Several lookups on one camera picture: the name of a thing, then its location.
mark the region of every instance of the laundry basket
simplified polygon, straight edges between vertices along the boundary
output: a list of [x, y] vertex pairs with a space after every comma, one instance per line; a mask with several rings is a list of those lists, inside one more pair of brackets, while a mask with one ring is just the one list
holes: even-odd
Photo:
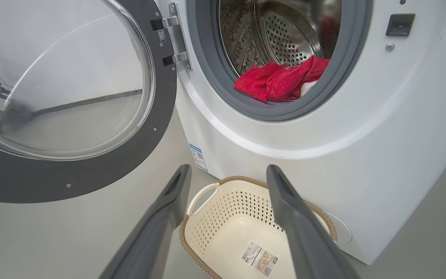
[[[200, 208], [194, 208], [214, 188]], [[305, 203], [336, 241], [327, 214]], [[287, 237], [274, 220], [268, 186], [255, 179], [229, 177], [199, 191], [180, 225], [180, 241], [211, 278], [295, 278]]]

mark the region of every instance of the qr code sticker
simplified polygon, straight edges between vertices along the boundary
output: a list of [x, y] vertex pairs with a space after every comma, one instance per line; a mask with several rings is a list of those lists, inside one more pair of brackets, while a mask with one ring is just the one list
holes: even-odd
[[166, 34], [164, 30], [158, 31], [158, 37], [160, 38], [160, 42], [166, 41]]

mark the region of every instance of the brown woven rim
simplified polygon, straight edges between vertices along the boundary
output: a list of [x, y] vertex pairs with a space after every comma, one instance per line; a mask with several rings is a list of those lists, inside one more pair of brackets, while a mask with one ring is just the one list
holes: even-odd
[[[256, 180], [256, 179], [253, 179], [253, 178], [245, 177], [245, 176], [228, 177], [223, 180], [220, 180], [220, 182], [218, 182], [218, 183], [220, 185], [223, 185], [227, 182], [235, 181], [235, 180], [246, 181], [246, 182], [250, 182], [252, 184], [261, 186], [266, 189], [268, 188], [268, 185], [266, 183]], [[331, 219], [328, 217], [328, 215], [326, 213], [324, 213], [324, 211], [322, 211], [320, 208], [313, 205], [312, 203], [310, 203], [308, 201], [305, 201], [305, 203], [313, 212], [315, 212], [317, 215], [319, 215], [321, 217], [321, 219], [324, 220], [324, 222], [326, 223], [326, 226], [328, 226], [329, 234], [330, 234], [332, 240], [337, 241], [338, 238], [336, 235], [335, 225], [333, 224]], [[189, 216], [186, 214], [184, 217], [184, 220], [180, 224], [180, 230], [179, 230], [180, 242], [182, 244], [182, 247], [187, 251], [187, 253], [191, 256], [191, 258], [193, 258], [193, 260], [202, 268], [202, 270], [204, 270], [211, 278], [223, 279], [223, 278], [221, 278], [221, 276], [216, 274], [216, 272], [214, 272], [214, 270], [212, 270], [208, 265], [206, 265], [206, 263], [199, 256], [197, 256], [197, 254], [193, 251], [193, 249], [191, 249], [191, 247], [185, 240], [185, 226], [187, 226], [188, 221], [189, 221]]]

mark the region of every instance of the red cloth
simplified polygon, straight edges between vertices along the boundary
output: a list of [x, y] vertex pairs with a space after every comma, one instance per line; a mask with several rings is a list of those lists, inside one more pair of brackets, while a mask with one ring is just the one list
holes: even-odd
[[252, 67], [235, 82], [235, 89], [261, 102], [286, 102], [300, 98], [304, 83], [317, 81], [329, 59], [313, 56], [296, 67], [268, 62], [264, 67]]

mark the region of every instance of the metal hinge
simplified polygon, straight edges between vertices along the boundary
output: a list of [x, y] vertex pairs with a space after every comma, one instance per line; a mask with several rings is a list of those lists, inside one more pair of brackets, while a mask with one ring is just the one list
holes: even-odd
[[168, 10], [170, 11], [170, 17], [160, 18], [151, 21], [151, 26], [154, 31], [163, 30], [165, 28], [172, 28], [172, 43], [176, 55], [168, 56], [163, 58], [163, 64], [165, 66], [181, 63], [185, 69], [192, 69], [190, 65], [190, 57], [187, 52], [185, 44], [184, 28], [182, 26], [182, 21], [178, 15], [178, 3], [172, 2], [168, 5]]

